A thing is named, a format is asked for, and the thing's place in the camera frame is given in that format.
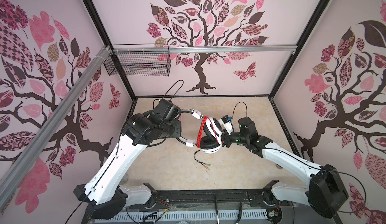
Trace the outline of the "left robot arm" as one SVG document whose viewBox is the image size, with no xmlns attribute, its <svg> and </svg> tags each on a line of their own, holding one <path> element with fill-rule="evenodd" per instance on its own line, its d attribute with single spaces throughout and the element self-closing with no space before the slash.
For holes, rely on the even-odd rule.
<svg viewBox="0 0 386 224">
<path fill-rule="evenodd" d="M 153 141 L 180 137 L 181 113 L 170 100 L 161 99 L 154 109 L 128 118 L 117 145 L 97 174 L 74 189 L 76 198 L 87 203 L 82 223 L 111 219 L 132 205 L 152 207 L 155 204 L 157 192 L 150 184 L 123 187 L 120 182 L 135 159 L 152 146 Z"/>
</svg>

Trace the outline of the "aluminium rail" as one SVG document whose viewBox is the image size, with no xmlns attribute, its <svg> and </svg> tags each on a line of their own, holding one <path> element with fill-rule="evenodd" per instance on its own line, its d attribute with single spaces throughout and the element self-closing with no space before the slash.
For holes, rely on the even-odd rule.
<svg viewBox="0 0 386 224">
<path fill-rule="evenodd" d="M 170 47 L 166 45 L 164 47 L 144 47 L 139 45 L 138 47 L 128 47 L 129 45 L 123 45 L 118 47 L 114 46 L 113 52 L 115 53 L 170 53 L 170 54 L 190 54 L 190 53 L 231 53 L 231 52 L 295 52 L 297 50 L 296 45 L 248 45 L 248 46 L 189 46 L 189 47 Z"/>
<path fill-rule="evenodd" d="M 17 189 L 20 182 L 27 175 L 32 168 L 44 147 L 49 143 L 51 137 L 54 135 L 60 124 L 63 122 L 72 106 L 80 97 L 82 91 L 91 81 L 98 68 L 105 62 L 106 58 L 110 56 L 111 47 L 104 46 L 95 55 L 83 72 L 82 76 L 76 81 L 69 93 L 60 102 L 53 114 L 46 121 L 46 123 L 39 129 L 32 142 L 23 150 L 20 157 L 7 171 L 5 176 L 1 179 L 1 208 L 5 206 L 12 194 Z"/>
</svg>

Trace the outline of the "aluminium rail back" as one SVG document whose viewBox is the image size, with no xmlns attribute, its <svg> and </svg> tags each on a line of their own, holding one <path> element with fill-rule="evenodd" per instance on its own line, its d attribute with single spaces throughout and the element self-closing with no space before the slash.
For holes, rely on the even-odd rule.
<svg viewBox="0 0 386 224">
<path fill-rule="evenodd" d="M 248 46 L 189 46 L 189 47 L 170 47 L 166 45 L 164 47 L 144 47 L 139 45 L 138 47 L 128 47 L 129 45 L 123 45 L 118 47 L 114 46 L 113 52 L 115 53 L 170 53 L 170 54 L 190 54 L 190 53 L 231 53 L 231 52 L 295 52 L 297 50 L 296 45 L 248 45 Z"/>
</svg>

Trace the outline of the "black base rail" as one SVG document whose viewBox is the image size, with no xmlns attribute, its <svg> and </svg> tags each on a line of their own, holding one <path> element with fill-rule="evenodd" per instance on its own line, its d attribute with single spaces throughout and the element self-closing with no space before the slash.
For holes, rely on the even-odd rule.
<svg viewBox="0 0 386 224">
<path fill-rule="evenodd" d="M 289 201 L 277 201 L 269 197 L 267 189 L 224 189 L 224 190 L 161 190 L 157 191 L 152 207 L 132 205 L 120 213 L 168 211 L 222 211 L 266 210 L 267 220 L 238 220 L 235 223 L 212 224 L 340 224 L 341 218 L 331 219 L 317 214 L 311 207 Z"/>
</svg>

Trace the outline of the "white black headphones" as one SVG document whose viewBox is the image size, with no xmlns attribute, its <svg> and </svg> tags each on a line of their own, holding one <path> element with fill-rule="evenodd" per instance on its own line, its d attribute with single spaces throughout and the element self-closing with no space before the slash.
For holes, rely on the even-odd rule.
<svg viewBox="0 0 386 224">
<path fill-rule="evenodd" d="M 179 137 L 177 140 L 187 147 L 197 147 L 206 154 L 214 154 L 221 148 L 223 130 L 216 118 L 202 115 L 195 109 L 183 109 L 182 113 L 189 113 L 194 118 L 201 120 L 200 130 L 196 140 Z"/>
</svg>

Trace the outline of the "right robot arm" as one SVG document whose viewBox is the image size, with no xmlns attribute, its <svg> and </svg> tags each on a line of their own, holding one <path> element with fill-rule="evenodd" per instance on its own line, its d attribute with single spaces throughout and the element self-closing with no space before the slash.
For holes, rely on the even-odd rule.
<svg viewBox="0 0 386 224">
<path fill-rule="evenodd" d="M 279 146 L 270 138 L 258 134 L 249 117 L 239 119 L 239 132 L 235 132 L 231 117 L 219 121 L 224 127 L 222 141 L 245 146 L 250 152 L 286 169 L 303 182 L 289 185 L 274 180 L 268 188 L 276 200 L 291 201 L 311 207 L 320 216 L 331 219 L 348 199 L 340 173 L 331 165 L 321 166 L 307 161 Z"/>
</svg>

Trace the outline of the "aluminium rail left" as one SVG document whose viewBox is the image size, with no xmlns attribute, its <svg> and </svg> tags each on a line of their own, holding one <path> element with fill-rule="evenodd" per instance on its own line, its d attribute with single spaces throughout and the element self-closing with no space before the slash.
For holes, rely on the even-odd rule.
<svg viewBox="0 0 386 224">
<path fill-rule="evenodd" d="M 53 114 L 46 121 L 46 123 L 39 129 L 32 142 L 23 150 L 20 157 L 7 171 L 5 176 L 1 179 L 1 208 L 5 206 L 12 194 L 17 189 L 20 182 L 27 175 L 32 168 L 44 147 L 49 143 L 51 137 L 54 135 L 60 124 L 63 122 L 72 106 L 80 97 L 82 91 L 91 81 L 98 68 L 105 62 L 106 58 L 110 56 L 111 47 L 104 46 L 95 55 L 83 72 L 82 76 L 76 81 L 69 93 L 60 102 Z"/>
</svg>

